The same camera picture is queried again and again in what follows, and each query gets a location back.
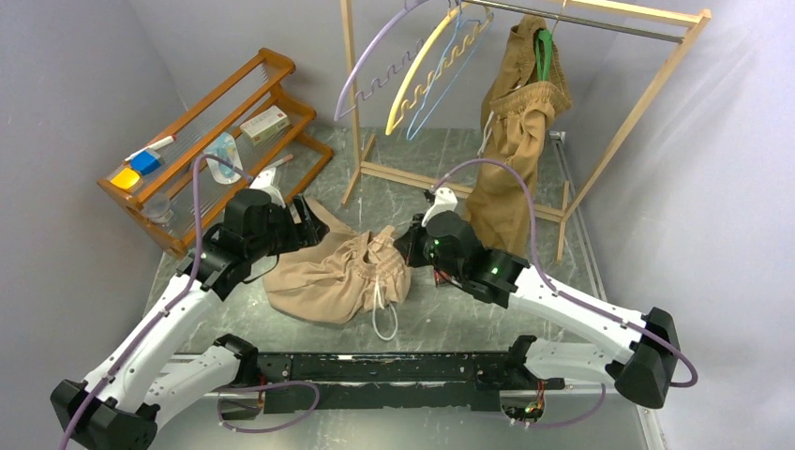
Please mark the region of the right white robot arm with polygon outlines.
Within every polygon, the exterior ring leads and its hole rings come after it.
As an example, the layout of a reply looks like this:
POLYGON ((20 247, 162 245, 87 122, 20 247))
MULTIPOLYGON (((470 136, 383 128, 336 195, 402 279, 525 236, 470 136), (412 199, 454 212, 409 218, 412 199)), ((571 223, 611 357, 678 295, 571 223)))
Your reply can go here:
POLYGON ((478 301, 527 310, 582 339, 561 343, 539 338, 520 345, 519 354, 505 365, 515 387, 559 378, 609 383, 639 406, 664 406, 681 348, 667 311, 654 307, 641 313, 580 291, 554 290, 526 259, 484 246, 470 224, 452 211, 431 219, 415 215, 395 247, 410 267, 431 266, 478 301))

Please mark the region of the beige shorts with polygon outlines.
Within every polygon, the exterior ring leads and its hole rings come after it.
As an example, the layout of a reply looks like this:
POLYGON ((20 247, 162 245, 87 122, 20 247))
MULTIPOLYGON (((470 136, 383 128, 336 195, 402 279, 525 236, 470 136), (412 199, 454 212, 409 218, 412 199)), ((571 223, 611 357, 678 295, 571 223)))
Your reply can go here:
POLYGON ((320 244, 279 257, 263 278, 269 304, 315 323, 343 324, 368 311, 378 338, 395 339, 396 306, 406 300, 413 274, 395 248, 395 228, 356 232, 317 200, 306 203, 329 231, 320 244))

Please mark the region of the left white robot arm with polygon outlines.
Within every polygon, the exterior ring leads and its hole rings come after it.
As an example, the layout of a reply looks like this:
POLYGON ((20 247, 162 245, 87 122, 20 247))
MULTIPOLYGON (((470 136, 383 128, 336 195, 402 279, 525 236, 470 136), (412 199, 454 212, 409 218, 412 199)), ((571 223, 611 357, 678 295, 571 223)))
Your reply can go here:
POLYGON ((199 232, 166 291, 123 343, 81 381, 61 381, 50 401, 63 429, 59 448, 146 449, 158 431, 204 394, 263 382, 258 350, 227 334, 169 375, 160 371, 192 331, 240 284, 252 265, 317 246, 329 227, 302 195, 285 203, 271 190, 244 188, 223 219, 199 232))

